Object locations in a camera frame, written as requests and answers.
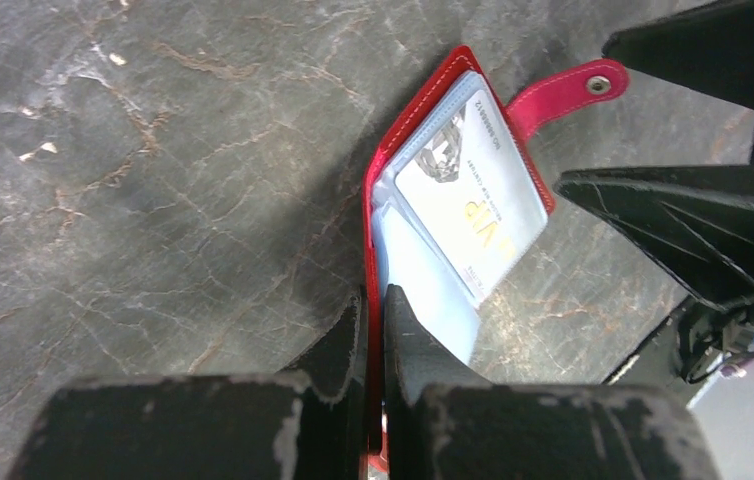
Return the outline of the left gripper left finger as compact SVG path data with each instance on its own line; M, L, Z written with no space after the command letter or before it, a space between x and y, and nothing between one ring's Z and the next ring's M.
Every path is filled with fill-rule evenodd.
M34 421L13 479L363 479L367 303L274 373L89 377Z

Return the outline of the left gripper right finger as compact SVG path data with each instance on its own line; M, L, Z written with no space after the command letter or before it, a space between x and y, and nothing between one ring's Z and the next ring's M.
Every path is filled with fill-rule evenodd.
M384 301L393 479L715 479L694 417L638 385L496 384L451 354L399 286Z

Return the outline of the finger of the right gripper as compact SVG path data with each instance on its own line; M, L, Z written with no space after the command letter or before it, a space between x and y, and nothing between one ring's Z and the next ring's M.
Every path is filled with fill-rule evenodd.
M714 1L615 32L603 56L754 110L754 1Z
M754 165L572 170L555 190L699 302L719 311L754 305Z

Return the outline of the red leather card holder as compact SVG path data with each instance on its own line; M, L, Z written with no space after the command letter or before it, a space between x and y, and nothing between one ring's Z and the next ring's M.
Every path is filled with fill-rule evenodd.
M380 141L363 178L369 372L390 285L447 350L468 363L480 305L545 229L555 199L527 150L544 125L623 95L625 67L593 60L511 102L494 93L470 47L454 48Z

